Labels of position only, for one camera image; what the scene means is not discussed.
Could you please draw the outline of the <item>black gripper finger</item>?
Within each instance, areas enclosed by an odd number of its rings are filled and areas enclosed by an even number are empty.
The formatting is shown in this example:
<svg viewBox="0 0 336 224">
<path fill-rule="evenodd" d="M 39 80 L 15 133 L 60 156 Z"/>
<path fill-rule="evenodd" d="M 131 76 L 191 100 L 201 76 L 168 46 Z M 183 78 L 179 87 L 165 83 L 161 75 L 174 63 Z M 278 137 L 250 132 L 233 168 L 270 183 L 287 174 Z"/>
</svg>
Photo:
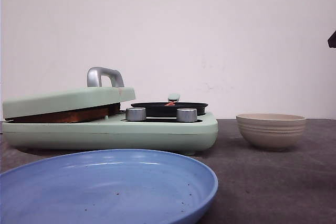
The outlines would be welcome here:
<svg viewBox="0 0 336 224">
<path fill-rule="evenodd" d="M 329 48 L 336 48 L 336 31 L 327 40 Z"/>
</svg>

